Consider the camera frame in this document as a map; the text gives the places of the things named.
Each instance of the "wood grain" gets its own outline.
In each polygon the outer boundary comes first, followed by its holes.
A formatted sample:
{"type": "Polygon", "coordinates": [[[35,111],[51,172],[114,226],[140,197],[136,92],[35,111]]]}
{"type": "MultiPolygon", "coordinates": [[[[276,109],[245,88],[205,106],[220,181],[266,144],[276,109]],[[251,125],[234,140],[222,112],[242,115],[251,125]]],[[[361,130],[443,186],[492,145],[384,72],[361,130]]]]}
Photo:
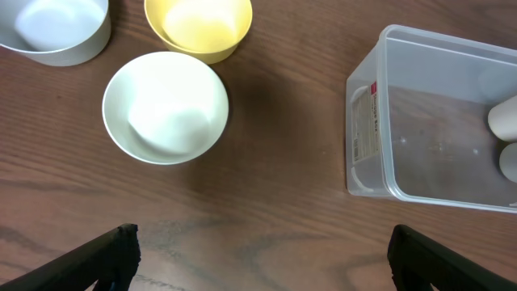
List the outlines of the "wood grain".
{"type": "Polygon", "coordinates": [[[517,49],[511,0],[253,1],[249,35],[213,65],[223,136],[173,167],[138,162],[103,126],[126,62],[165,50],[141,0],[111,1],[113,33],[68,68],[0,50],[0,283],[123,223],[140,226],[134,290],[394,290],[385,257],[405,223],[517,280],[517,217],[351,196],[344,87],[399,23],[517,49]]]}

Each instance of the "barcode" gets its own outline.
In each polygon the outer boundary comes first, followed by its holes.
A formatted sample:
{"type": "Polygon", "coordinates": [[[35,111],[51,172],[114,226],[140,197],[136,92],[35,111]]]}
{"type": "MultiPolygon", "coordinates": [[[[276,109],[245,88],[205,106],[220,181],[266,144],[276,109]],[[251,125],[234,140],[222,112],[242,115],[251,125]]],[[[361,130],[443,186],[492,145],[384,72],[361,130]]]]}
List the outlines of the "barcode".
{"type": "Polygon", "coordinates": [[[354,160],[357,161],[357,158],[359,157],[359,139],[354,139],[354,160]]]}

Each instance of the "cup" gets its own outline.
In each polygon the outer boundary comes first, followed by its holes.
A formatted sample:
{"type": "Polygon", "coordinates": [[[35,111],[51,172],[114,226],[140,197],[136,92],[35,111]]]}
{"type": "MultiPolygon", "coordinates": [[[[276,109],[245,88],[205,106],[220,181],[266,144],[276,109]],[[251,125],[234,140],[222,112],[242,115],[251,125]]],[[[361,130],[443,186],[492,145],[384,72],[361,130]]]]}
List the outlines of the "cup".
{"type": "Polygon", "coordinates": [[[0,1],[0,45],[45,65],[77,65],[106,46],[108,0],[0,1]]]}
{"type": "Polygon", "coordinates": [[[517,141],[517,96],[500,103],[488,113],[492,132],[504,141],[517,141]]]}
{"type": "Polygon", "coordinates": [[[104,93],[103,118],[125,153],[143,162],[176,164],[215,144],[228,119],[228,96],[202,61],[150,53],[113,76],[104,93]]]}
{"type": "Polygon", "coordinates": [[[165,46],[206,64],[226,59],[250,30],[250,0],[145,0],[145,16],[165,46]]]}
{"type": "Polygon", "coordinates": [[[512,182],[517,183],[517,143],[511,144],[502,150],[499,157],[501,172],[512,182]]]}

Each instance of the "yellow bowl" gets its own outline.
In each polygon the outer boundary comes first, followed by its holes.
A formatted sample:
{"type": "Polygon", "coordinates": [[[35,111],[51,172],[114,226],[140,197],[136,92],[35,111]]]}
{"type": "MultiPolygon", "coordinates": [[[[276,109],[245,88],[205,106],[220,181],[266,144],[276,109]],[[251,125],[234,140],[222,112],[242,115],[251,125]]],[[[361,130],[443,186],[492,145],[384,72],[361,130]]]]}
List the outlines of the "yellow bowl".
{"type": "Polygon", "coordinates": [[[165,46],[207,64],[226,59],[250,30],[250,0],[145,0],[145,16],[165,46]]]}

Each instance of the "red logo on label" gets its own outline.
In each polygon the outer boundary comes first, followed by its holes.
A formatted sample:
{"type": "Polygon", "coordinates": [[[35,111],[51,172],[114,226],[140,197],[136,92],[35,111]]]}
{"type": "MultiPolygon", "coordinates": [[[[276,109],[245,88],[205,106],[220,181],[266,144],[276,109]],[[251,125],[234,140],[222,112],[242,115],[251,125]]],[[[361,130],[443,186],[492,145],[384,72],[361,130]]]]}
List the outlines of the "red logo on label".
{"type": "Polygon", "coordinates": [[[370,86],[370,94],[375,94],[377,93],[377,82],[374,82],[371,86],[370,86]]]}

